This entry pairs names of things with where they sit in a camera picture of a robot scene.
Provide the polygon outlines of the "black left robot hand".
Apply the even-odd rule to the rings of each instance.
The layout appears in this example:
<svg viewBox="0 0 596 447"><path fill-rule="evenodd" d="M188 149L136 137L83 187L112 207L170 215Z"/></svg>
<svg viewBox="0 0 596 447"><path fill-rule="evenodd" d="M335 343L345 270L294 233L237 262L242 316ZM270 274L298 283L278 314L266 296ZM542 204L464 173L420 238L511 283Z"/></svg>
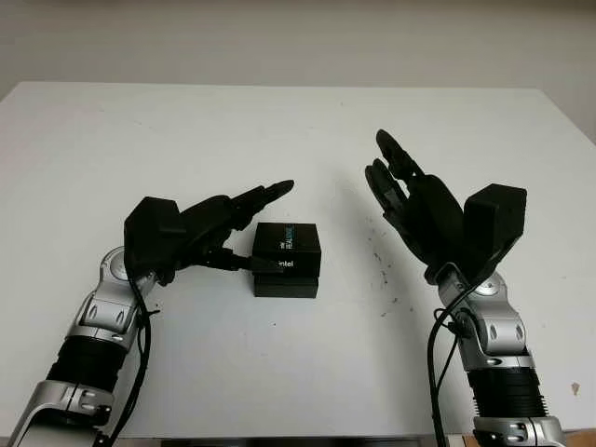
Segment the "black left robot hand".
<svg viewBox="0 0 596 447"><path fill-rule="evenodd" d="M240 256L224 246L234 231L244 230L271 202L288 194L294 187L293 180L285 180L270 186L257 186L242 195L213 196L182 212L185 226L183 242L173 254L168 268L157 275L158 283L165 287L179 270L190 266L256 273L281 273L283 267L276 261L254 256Z"/></svg>

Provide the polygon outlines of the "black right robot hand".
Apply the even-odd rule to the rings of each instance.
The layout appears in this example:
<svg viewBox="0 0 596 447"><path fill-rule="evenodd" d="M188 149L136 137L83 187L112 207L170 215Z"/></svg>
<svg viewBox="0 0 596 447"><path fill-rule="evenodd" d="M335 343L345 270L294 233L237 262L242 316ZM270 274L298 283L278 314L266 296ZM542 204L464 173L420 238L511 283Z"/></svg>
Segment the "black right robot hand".
<svg viewBox="0 0 596 447"><path fill-rule="evenodd" d="M423 172L387 131L376 132L382 158L365 168L366 181L411 253L436 285L441 269L455 264L463 242L463 211L444 182Z"/></svg>

